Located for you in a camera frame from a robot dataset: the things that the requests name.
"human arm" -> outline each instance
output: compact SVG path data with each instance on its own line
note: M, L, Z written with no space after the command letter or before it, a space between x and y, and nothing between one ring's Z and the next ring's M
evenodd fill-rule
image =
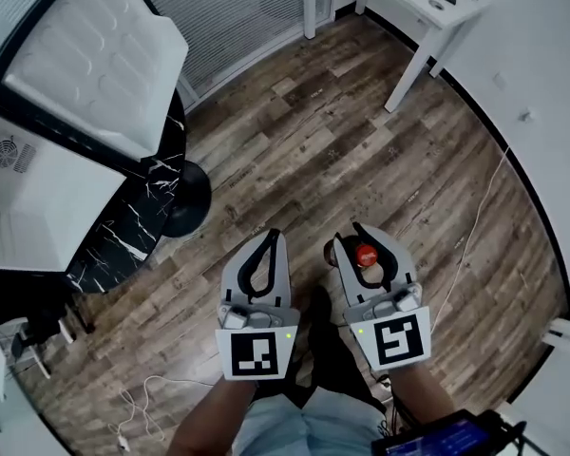
M389 372L392 393L421 424L453 413L454 402L424 363Z
M226 454L255 393L254 382L233 382L220 378L181 421L166 456Z

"white desk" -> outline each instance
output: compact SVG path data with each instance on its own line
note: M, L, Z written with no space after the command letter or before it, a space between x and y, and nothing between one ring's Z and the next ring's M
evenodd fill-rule
M434 78L440 73L449 56L476 22L475 17L485 10L491 2L491 0L456 0L456 5L452 5L446 0L432 0L443 7L443 9L436 9L429 3L431 0L396 1L413 11L427 23L428 30L385 104L385 108L390 112L394 111L401 103L431 55L435 56L437 63L430 71L430 75ZM367 2L368 0L357 0L356 13L362 14ZM314 3L315 0L304 0L304 35L309 39L314 38Z

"red object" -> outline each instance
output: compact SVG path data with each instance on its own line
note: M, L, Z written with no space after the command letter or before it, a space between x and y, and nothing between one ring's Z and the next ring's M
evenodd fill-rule
M356 253L357 263L361 267L371 267L378 261L378 252L371 245L359 245Z

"fan vent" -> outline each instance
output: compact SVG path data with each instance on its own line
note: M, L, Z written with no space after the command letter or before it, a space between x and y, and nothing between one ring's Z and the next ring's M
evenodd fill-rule
M0 167L11 167L17 160L17 145L13 140L0 142Z
M17 159L17 163L12 168L12 170L23 174L28 170L29 163L31 162L31 160L34 158L35 155L36 155L36 149L26 143L23 146L23 151L21 152L21 155L19 156L19 159Z

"black shoe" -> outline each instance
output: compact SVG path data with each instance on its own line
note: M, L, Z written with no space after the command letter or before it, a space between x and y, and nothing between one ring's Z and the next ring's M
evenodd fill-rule
M324 287L318 285L311 295L308 316L312 323L329 323L332 317L332 300Z

